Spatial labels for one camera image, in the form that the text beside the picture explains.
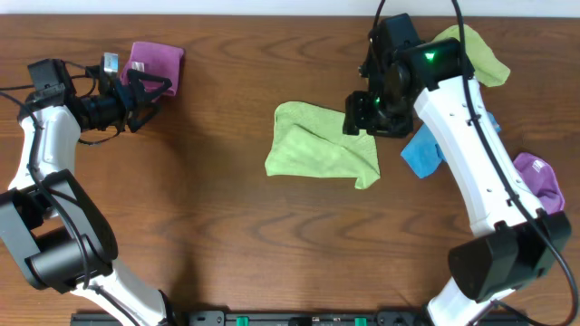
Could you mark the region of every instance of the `blue cloth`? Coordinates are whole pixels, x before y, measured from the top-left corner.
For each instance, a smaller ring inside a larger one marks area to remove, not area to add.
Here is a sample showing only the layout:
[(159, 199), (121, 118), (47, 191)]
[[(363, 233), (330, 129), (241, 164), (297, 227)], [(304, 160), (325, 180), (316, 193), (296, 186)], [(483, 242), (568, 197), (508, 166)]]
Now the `blue cloth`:
[[(496, 122), (496, 118), (491, 112), (488, 112), (488, 116), (496, 132), (500, 132), (501, 128)], [(401, 156), (420, 178), (430, 176), (442, 161), (447, 162), (435, 136), (425, 124), (419, 128), (419, 131), (401, 152)]]

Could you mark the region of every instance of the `green connector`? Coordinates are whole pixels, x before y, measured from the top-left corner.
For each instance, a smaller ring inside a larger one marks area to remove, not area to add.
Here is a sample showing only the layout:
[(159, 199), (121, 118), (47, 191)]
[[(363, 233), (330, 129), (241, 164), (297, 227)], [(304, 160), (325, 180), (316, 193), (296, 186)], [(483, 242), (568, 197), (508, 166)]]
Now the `green connector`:
[(366, 318), (355, 318), (354, 326), (366, 326)]
[(236, 319), (236, 326), (249, 326), (250, 324), (250, 319), (247, 317), (237, 317)]

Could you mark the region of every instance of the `green cloth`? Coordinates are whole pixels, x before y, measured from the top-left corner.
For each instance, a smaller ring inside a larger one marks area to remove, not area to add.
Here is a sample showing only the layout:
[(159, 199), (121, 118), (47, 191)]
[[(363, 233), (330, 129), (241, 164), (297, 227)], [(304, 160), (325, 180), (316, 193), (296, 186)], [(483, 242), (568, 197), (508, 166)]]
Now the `green cloth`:
[(344, 113), (290, 101), (274, 117), (268, 176), (356, 177), (357, 189), (381, 177), (374, 137), (343, 135)]
[[(493, 51), (479, 36), (478, 32), (467, 25), (464, 26), (467, 53), (473, 68), (475, 68), (475, 77), (488, 87), (503, 85), (508, 79), (509, 68), (496, 59)], [(457, 25), (451, 26), (437, 35), (433, 42), (451, 37), (459, 39), (459, 27)]]

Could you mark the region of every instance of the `purple towel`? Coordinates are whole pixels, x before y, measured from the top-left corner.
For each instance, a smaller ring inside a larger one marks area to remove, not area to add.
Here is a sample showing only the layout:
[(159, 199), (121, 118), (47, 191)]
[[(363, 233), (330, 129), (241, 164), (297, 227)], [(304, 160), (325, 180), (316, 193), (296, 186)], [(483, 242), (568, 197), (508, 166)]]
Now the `purple towel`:
[(558, 186), (556, 173), (543, 159), (529, 153), (519, 153), (514, 167), (527, 187), (536, 195), (548, 214), (564, 209), (564, 196)]
[[(179, 85), (179, 64), (183, 56), (183, 49), (165, 44), (150, 42), (135, 42), (130, 50), (130, 58), (121, 73), (121, 82), (127, 85), (127, 70), (135, 69), (141, 72), (171, 79), (173, 84), (164, 92), (165, 95), (175, 96)], [(160, 84), (154, 81), (144, 81), (146, 91), (157, 89)]]

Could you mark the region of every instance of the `brown table surface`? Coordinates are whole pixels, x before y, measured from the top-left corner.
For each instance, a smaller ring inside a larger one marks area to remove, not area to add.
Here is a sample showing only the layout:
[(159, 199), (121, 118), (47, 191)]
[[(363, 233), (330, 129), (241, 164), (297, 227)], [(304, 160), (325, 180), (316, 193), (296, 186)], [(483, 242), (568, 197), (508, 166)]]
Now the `brown table surface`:
[[(103, 52), (129, 58), (135, 41), (186, 49), (179, 95), (136, 134), (77, 147), (76, 177), (108, 218), (120, 258), (182, 309), (374, 311), (419, 306), (450, 278), (447, 253), (472, 238), (447, 165), (418, 179), (400, 154), (406, 139), (377, 139), (382, 178), (267, 177), (274, 110), (307, 101), (343, 110), (363, 90), (357, 66), (371, 18), (225, 16), (3, 16), (0, 85), (30, 83), (44, 58), (81, 64)], [(417, 18), (430, 40), (453, 18)], [(536, 153), (556, 170), (580, 226), (580, 21), (468, 18), (512, 73), (483, 89), (512, 158)], [(88, 84), (79, 87), (79, 92)], [(26, 92), (16, 92), (23, 99)], [(17, 108), (0, 110), (0, 185), (15, 175), (23, 132)], [(97, 139), (108, 133), (84, 136)], [(580, 239), (565, 257), (580, 275)], [(71, 294), (36, 291), (0, 246), (0, 324), (65, 325), (94, 311)], [(563, 274), (508, 302), (541, 321), (569, 309)]]

